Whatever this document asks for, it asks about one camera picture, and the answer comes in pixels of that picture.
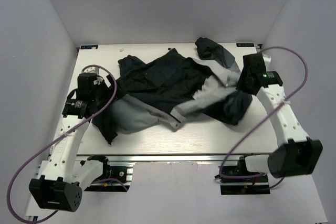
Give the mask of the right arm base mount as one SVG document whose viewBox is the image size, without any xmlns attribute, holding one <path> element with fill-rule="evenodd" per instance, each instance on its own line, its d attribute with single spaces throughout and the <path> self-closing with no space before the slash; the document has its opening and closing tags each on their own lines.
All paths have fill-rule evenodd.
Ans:
<svg viewBox="0 0 336 224">
<path fill-rule="evenodd" d="M 249 176 L 257 175 L 256 172 L 248 172 L 245 164 L 245 156 L 241 156 L 236 163 L 227 164 L 223 167 L 223 173 L 227 176 Z M 220 175 L 214 176 L 219 182 L 221 195 L 269 195 L 268 176 L 256 178 L 223 178 Z"/>
</svg>

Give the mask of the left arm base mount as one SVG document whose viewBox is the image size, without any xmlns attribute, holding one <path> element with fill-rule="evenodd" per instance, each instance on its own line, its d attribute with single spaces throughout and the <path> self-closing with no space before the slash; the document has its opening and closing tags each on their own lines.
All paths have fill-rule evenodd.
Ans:
<svg viewBox="0 0 336 224">
<path fill-rule="evenodd" d="M 81 161 L 83 166 L 86 161 L 100 161 L 103 164 L 103 173 L 85 189 L 90 192 L 122 192 L 126 193 L 130 187 L 133 174 L 133 166 L 128 164 L 110 164 L 106 156 L 89 156 Z"/>
</svg>

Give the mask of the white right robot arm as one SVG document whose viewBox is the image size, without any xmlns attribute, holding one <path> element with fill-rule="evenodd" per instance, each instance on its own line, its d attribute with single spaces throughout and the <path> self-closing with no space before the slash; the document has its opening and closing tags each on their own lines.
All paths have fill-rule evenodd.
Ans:
<svg viewBox="0 0 336 224">
<path fill-rule="evenodd" d="M 282 79 L 275 71 L 267 71 L 261 53 L 245 55 L 237 89 L 254 95 L 270 117 L 277 139 L 277 149 L 268 155 L 245 157 L 238 166 L 238 177 L 247 182 L 256 173 L 270 173 L 274 178 L 312 174 L 323 147 L 312 140 L 297 120 L 286 101 Z"/>
</svg>

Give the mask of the dark navy and grey jacket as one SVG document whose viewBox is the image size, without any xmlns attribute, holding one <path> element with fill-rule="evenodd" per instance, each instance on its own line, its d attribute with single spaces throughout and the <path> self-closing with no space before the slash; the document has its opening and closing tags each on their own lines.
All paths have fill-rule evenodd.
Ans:
<svg viewBox="0 0 336 224">
<path fill-rule="evenodd" d="M 235 57 L 208 38 L 198 38 L 195 45 L 197 58 L 172 48 L 149 63 L 132 55 L 118 61 L 117 87 L 103 94 L 113 101 L 92 121 L 108 143 L 117 129 L 136 132 L 163 123 L 177 130 L 198 114 L 229 125 L 243 119 L 252 97 L 236 89 Z"/>
</svg>

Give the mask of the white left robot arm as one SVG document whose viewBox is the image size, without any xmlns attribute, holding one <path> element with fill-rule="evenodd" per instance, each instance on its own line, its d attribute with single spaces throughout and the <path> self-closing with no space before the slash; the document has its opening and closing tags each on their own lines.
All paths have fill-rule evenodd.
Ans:
<svg viewBox="0 0 336 224">
<path fill-rule="evenodd" d="M 75 212 L 81 203 L 82 193 L 96 179 L 110 178 L 111 168 L 104 156 L 90 157 L 78 170 L 74 170 L 82 138 L 91 121 L 113 101 L 117 84 L 110 77 L 107 86 L 99 75 L 101 66 L 84 67 L 77 78 L 76 97 L 67 98 L 62 111 L 59 140 L 39 178 L 31 179 L 29 191 L 41 209 Z"/>
</svg>

